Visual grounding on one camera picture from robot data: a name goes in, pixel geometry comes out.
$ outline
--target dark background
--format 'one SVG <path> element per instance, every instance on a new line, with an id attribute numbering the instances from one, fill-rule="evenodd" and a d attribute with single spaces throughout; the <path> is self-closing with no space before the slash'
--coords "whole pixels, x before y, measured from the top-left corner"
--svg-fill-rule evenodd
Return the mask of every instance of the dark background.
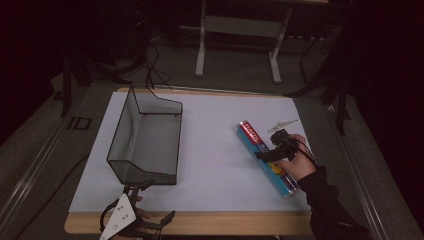
<path id="1" fill-rule="evenodd" d="M 198 26 L 200 1 L 4 1 L 0 9 L 0 144 L 54 90 L 49 80 L 62 72 L 63 52 L 77 49 L 97 61 L 113 63 L 118 55 L 142 55 L 143 49 L 125 48 L 134 24 L 142 20 L 138 37 L 147 39 L 151 26 L 178 38 L 180 25 Z M 130 5 L 137 5 L 134 10 Z M 361 3 L 364 10 L 347 20 L 327 58 L 328 72 L 351 76 L 349 93 L 357 100 L 392 175 L 421 229 L 424 229 L 424 183 L 421 150 L 423 115 L 421 93 L 424 29 L 422 4 L 401 1 Z M 108 7 L 115 11 L 104 18 Z M 340 15 L 328 10 L 303 9 L 289 35 L 311 36 L 317 19 L 332 22 Z M 121 14 L 120 21 L 114 14 Z M 244 9 L 243 14 L 260 14 Z M 112 35 L 106 29 L 113 29 Z"/>

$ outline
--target person's hand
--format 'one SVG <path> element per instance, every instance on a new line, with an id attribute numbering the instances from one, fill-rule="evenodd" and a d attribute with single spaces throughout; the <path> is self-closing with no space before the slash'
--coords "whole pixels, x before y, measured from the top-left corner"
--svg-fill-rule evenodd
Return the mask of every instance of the person's hand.
<path id="1" fill-rule="evenodd" d="M 299 142 L 299 149 L 309 154 L 305 147 L 305 138 L 299 134 L 292 134 L 292 138 Z M 296 181 L 308 176 L 316 171 L 314 164 L 300 151 L 291 161 L 279 160 L 275 164 L 284 168 Z"/>
<path id="2" fill-rule="evenodd" d="M 137 202 L 140 202 L 143 199 L 143 197 L 141 196 L 137 196 Z M 144 211 L 141 208 L 137 208 L 137 212 L 136 212 L 137 216 L 145 218 L 145 219 L 149 219 L 152 216 L 150 215 L 150 213 Z M 146 229 L 143 226 L 137 227 L 135 229 L 137 232 L 146 232 Z M 111 240 L 135 240 L 137 238 L 135 237 L 124 237 L 124 236 L 120 236 L 119 234 L 116 234 L 115 236 L 113 236 L 111 238 Z"/>

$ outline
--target wire mesh panel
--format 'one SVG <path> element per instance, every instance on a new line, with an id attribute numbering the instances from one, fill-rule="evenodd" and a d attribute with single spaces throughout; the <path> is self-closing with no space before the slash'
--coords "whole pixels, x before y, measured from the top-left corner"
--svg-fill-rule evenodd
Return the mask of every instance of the wire mesh panel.
<path id="1" fill-rule="evenodd" d="M 182 110 L 150 90 L 129 89 L 107 159 L 122 184 L 177 183 Z"/>

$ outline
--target white paper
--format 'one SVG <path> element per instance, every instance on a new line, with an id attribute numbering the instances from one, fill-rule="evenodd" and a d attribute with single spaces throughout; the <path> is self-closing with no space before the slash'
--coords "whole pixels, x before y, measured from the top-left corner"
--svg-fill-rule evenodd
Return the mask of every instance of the white paper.
<path id="1" fill-rule="evenodd" d="M 126 93 L 114 93 L 72 201 L 70 212 L 100 212 L 123 186 L 106 158 Z M 183 103 L 177 185 L 141 192 L 147 211 L 308 210 L 301 190 L 282 198 L 236 134 L 247 120 L 270 149 L 268 129 L 299 119 L 290 98 L 157 94 Z M 303 136 L 301 121 L 286 128 Z"/>

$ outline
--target gray floor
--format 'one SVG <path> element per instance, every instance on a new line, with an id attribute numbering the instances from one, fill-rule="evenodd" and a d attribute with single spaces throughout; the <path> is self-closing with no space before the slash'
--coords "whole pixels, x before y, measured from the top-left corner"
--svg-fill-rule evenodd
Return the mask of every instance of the gray floor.
<path id="1" fill-rule="evenodd" d="M 209 42 L 206 51 L 204 76 L 194 76 L 197 58 L 197 45 L 191 38 L 185 39 L 180 45 L 164 44 L 166 39 L 157 39 L 153 43 L 159 50 L 156 68 L 168 74 L 168 84 L 175 87 L 191 87 L 219 89 L 229 91 L 259 92 L 282 94 L 292 92 L 305 86 L 298 66 L 299 57 L 307 46 L 307 42 L 299 39 L 288 39 L 282 46 L 278 57 L 279 68 L 284 83 L 275 85 L 268 64 L 266 51 L 259 48 L 255 51 L 229 51 L 230 46 L 217 46 Z M 317 69 L 325 55 L 320 54 L 320 42 L 305 60 L 307 73 L 310 77 Z M 149 48 L 149 59 L 153 61 L 155 51 Z M 124 76 L 125 79 L 144 84 L 146 69 Z M 162 80 L 153 74 L 155 82 Z M 61 75 L 52 79 L 57 89 L 61 87 Z M 120 88 L 117 85 L 97 76 L 90 87 L 74 86 L 74 104 L 68 117 L 60 118 L 61 102 L 52 99 L 40 109 L 0 148 L 0 197 L 4 206 L 15 185 L 25 173 L 28 166 L 35 160 L 44 158 L 37 181 L 32 185 L 26 200 L 20 206 L 16 216 L 12 218 L 2 239 L 15 239 L 15 236 L 37 214 L 55 188 L 65 179 L 67 173 L 75 164 L 87 155 L 92 147 L 97 130 L 100 127 L 103 114 L 113 91 Z M 314 90 L 302 99 L 317 101 L 322 89 Z M 422 239 L 422 234 L 412 215 L 405 205 L 394 181 L 384 163 L 384 159 L 365 125 L 355 100 L 349 98 L 347 106 L 351 120 L 345 121 L 346 137 L 341 138 L 346 149 L 355 159 L 358 170 L 363 175 L 364 185 L 371 195 L 372 207 L 379 213 L 378 219 L 385 226 L 385 236 L 380 239 Z M 67 130 L 71 117 L 92 118 L 90 130 Z M 52 136 L 53 129 L 59 129 L 60 134 Z M 325 142 L 318 142 L 325 148 Z M 99 235 L 71 235 L 64 231 L 63 226 L 73 194 L 78 185 L 84 164 L 80 164 L 64 182 L 46 208 L 32 221 L 23 232 L 20 239 L 98 239 Z M 334 161 L 330 166 L 332 172 L 345 174 L 346 163 Z M 352 177 L 344 176 L 347 182 Z M 329 176 L 332 182 L 336 176 Z M 361 223 L 367 224 L 363 203 L 349 192 L 352 189 L 341 189 L 340 200 L 346 208 Z M 313 239 L 311 236 L 283 237 L 283 239 Z"/>

